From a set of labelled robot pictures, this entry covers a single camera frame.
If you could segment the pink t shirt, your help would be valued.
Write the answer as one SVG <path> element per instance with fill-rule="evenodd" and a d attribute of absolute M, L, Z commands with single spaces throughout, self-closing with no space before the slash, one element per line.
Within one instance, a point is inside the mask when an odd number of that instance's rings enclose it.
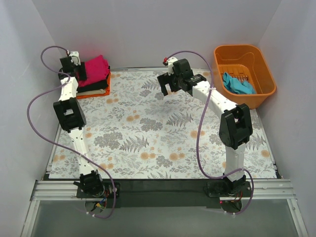
<path fill-rule="evenodd" d="M 93 59 L 90 59 L 85 62 L 85 65 L 92 66 L 93 71 L 97 72 L 97 67 L 101 67 L 102 69 L 105 69 L 105 66 L 109 66 L 109 63 L 106 59 L 104 59 L 103 55 L 99 55 Z"/>

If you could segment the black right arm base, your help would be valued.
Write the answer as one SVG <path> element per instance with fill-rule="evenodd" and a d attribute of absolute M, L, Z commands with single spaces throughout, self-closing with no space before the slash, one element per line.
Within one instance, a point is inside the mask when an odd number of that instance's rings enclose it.
<path fill-rule="evenodd" d="M 227 177 L 223 179 L 209 180 L 203 187 L 208 198 L 217 201 L 214 211 L 223 211 L 225 214 L 237 215 L 249 206 L 253 197 L 253 184 L 246 181 L 246 176 L 230 181 Z"/>

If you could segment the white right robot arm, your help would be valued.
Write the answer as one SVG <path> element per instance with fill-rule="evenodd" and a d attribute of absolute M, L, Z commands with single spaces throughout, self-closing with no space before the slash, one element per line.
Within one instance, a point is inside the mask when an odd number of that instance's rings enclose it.
<path fill-rule="evenodd" d="M 168 71 L 158 76 L 161 92 L 168 95 L 166 86 L 172 92 L 182 90 L 210 108 L 220 120 L 219 138 L 225 145 L 226 167 L 222 176 L 212 177 L 207 182 L 211 197 L 234 196 L 248 188 L 244 169 L 246 144 L 253 133 L 250 109 L 246 104 L 230 101 L 212 87 L 201 74 L 194 74 L 188 60 L 175 57 L 165 58 L 163 64 Z"/>

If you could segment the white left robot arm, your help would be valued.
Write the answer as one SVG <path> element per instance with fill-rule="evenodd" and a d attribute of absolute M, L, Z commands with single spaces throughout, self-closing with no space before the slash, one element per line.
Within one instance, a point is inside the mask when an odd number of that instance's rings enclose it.
<path fill-rule="evenodd" d="M 100 197 L 104 191 L 102 178 L 97 167 L 87 160 L 89 149 L 85 141 L 86 118 L 77 100 L 78 79 L 81 61 L 77 51 L 68 52 L 67 56 L 60 58 L 62 68 L 59 70 L 59 79 L 62 85 L 61 95 L 53 108 L 61 128 L 68 134 L 79 152 L 79 181 L 74 182 L 85 194 Z"/>

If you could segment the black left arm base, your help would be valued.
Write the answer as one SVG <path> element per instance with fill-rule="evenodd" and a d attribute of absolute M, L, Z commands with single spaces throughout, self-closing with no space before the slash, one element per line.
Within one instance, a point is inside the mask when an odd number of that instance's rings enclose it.
<path fill-rule="evenodd" d="M 97 171 L 91 171 L 89 174 L 81 174 L 79 181 L 74 181 L 77 186 L 77 198 L 96 198 L 95 201 L 86 201 L 84 206 L 86 211 L 92 214 L 100 214 L 107 208 L 108 200 L 114 197 L 118 198 L 120 193 L 120 183 L 103 181 Z"/>

